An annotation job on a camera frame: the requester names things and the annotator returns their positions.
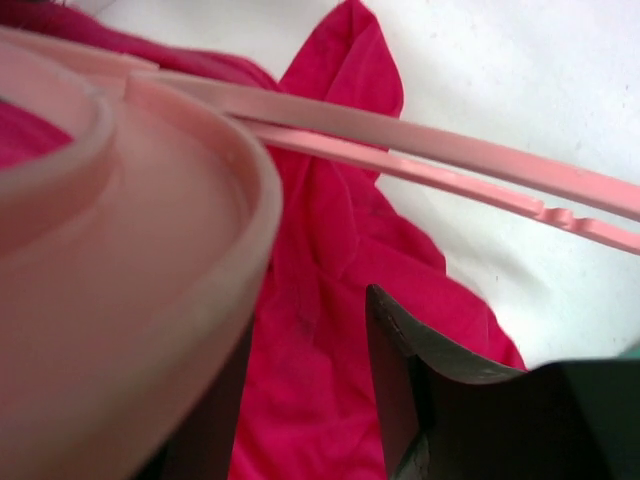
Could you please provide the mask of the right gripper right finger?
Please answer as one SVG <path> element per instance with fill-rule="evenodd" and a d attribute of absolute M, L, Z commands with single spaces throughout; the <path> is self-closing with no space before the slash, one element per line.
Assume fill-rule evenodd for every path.
<path fill-rule="evenodd" d="M 638 477 L 637 360 L 507 367 L 376 285 L 366 291 L 366 326 L 389 478 Z"/>

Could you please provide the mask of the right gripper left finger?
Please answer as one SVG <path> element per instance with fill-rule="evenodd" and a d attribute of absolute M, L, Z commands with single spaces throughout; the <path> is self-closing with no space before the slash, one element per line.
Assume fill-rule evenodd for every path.
<path fill-rule="evenodd" d="M 137 479 L 226 480 L 246 382 L 253 327 L 248 326 L 219 375 Z"/>

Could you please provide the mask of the red t shirt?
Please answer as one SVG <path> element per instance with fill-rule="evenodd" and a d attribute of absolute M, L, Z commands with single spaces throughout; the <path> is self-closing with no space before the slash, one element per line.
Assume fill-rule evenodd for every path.
<path fill-rule="evenodd" d="M 5 26 L 130 54 L 160 67 L 396 117 L 403 87 L 380 25 L 362 3 L 334 7 L 284 76 L 219 52 L 153 43 L 49 1 L 5 1 Z M 446 274 L 433 241 L 399 216 L 377 174 L 286 150 L 279 236 L 257 304 L 231 456 L 234 479 L 386 475 L 365 328 L 378 284 L 464 347 L 522 368 L 491 308 Z"/>

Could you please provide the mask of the pink hanger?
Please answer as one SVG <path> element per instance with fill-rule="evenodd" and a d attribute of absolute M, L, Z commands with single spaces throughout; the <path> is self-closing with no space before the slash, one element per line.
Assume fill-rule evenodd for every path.
<path fill-rule="evenodd" d="M 365 167 L 630 254 L 636 185 L 335 104 L 5 28 L 1 126 L 63 145 L 1 171 L 1 475 L 137 479 L 224 368 L 277 235 L 270 147 Z"/>

